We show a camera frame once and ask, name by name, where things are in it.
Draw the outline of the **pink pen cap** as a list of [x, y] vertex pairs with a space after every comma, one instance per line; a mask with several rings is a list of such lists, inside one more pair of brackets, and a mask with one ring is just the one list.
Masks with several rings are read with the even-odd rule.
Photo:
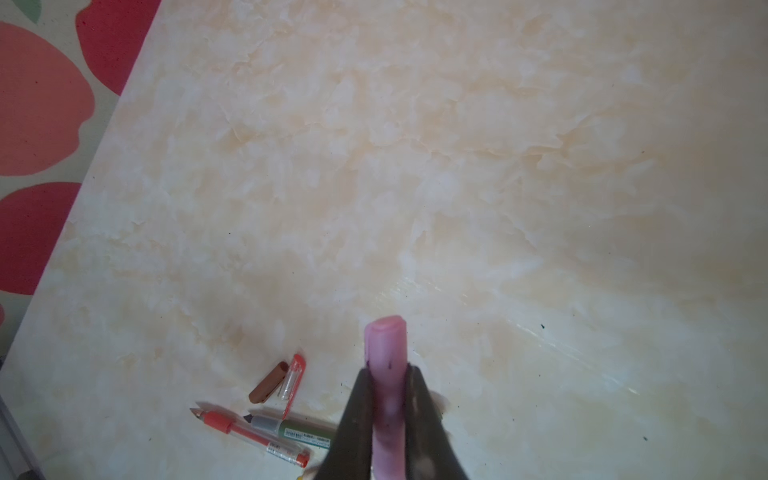
[[373, 475], [376, 479], [403, 479], [406, 321], [392, 315], [369, 323], [364, 330], [364, 346], [373, 381]]

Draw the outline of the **brown pen cap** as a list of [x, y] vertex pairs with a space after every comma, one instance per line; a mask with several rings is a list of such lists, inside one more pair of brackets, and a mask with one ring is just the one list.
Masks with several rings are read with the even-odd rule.
[[269, 373], [251, 390], [248, 399], [252, 404], [265, 403], [282, 385], [289, 371], [289, 364], [279, 362]]

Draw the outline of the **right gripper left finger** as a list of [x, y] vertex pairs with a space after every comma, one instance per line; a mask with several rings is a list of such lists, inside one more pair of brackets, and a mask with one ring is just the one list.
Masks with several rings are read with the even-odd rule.
[[372, 466], [373, 379], [359, 371], [334, 440], [315, 480], [369, 480]]

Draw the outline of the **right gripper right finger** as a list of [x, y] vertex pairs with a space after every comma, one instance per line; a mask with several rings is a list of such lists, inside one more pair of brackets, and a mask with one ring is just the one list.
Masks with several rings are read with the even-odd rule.
[[420, 369], [405, 376], [405, 474], [408, 480], [468, 480]]

